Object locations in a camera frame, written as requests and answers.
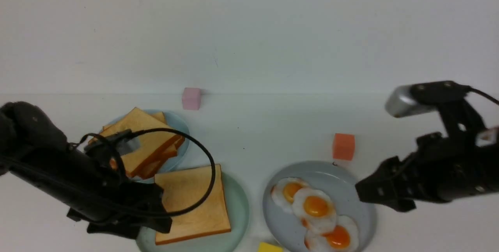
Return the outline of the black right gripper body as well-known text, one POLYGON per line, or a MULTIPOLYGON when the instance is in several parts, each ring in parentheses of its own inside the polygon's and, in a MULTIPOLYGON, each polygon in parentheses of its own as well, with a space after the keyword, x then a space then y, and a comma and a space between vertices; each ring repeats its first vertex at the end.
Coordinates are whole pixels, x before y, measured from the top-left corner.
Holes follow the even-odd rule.
POLYGON ((406 213, 417 201, 446 204, 498 193, 497 131, 448 138, 430 133, 417 138, 417 146, 404 160, 395 156, 382 161, 356 183, 360 201, 406 213))

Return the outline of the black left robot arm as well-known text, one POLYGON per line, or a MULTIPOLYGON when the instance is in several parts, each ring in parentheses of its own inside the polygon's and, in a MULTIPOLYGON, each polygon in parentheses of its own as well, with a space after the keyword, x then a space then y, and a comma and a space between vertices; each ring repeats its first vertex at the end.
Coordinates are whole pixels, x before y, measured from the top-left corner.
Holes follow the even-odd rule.
POLYGON ((66 204, 67 217, 88 222, 89 234, 134 240, 141 227, 168 233, 172 219, 160 187, 111 169, 120 138, 113 135, 80 151, 39 107, 11 101, 1 106, 1 174, 11 173, 66 204))

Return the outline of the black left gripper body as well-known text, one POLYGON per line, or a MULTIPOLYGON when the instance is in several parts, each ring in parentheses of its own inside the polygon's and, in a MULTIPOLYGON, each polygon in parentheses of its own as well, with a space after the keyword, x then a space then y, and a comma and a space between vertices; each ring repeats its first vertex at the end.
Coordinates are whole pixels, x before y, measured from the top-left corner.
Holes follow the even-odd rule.
POLYGON ((72 201, 67 217, 86 221, 88 234, 136 239, 141 227, 169 233, 172 218, 162 205, 163 189, 155 183, 125 181, 119 185, 67 184, 72 201))

